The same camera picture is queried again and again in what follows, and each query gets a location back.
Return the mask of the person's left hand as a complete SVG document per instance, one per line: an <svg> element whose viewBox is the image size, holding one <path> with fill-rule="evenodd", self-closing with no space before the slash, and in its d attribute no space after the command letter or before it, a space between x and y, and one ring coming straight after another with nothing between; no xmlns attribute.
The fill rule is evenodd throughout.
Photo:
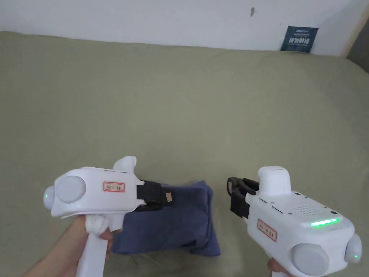
<svg viewBox="0 0 369 277"><path fill-rule="evenodd" d="M75 277L87 243L86 217L77 216L44 258L41 277Z"/></svg>

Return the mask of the person's right hand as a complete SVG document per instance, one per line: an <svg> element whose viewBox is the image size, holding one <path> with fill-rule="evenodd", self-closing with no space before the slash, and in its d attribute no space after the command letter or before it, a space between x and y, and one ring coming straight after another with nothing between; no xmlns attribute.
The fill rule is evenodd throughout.
<svg viewBox="0 0 369 277"><path fill-rule="evenodd" d="M286 269L282 265L280 265L274 258L269 259L267 267L271 272L282 273L285 276L290 277L289 272L287 272Z"/></svg>

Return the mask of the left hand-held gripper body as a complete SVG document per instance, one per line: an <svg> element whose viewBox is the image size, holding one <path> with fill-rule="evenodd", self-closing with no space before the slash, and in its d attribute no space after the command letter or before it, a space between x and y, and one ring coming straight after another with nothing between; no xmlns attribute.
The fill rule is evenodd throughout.
<svg viewBox="0 0 369 277"><path fill-rule="evenodd" d="M77 266L78 277L101 277L107 241L100 235L123 226L127 213L139 205L161 203L163 187L141 181L134 174L137 159L125 156L112 169L82 167L58 177L44 193L44 205L53 217L86 217L88 239Z"/></svg>

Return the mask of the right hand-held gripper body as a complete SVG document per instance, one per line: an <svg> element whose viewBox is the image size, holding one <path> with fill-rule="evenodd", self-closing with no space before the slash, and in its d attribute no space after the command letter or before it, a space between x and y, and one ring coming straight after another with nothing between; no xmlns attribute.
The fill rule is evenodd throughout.
<svg viewBox="0 0 369 277"><path fill-rule="evenodd" d="M258 171L256 195L231 198L230 210L270 258L296 277L323 277L359 263L362 242L342 214L291 189L280 166Z"/></svg>

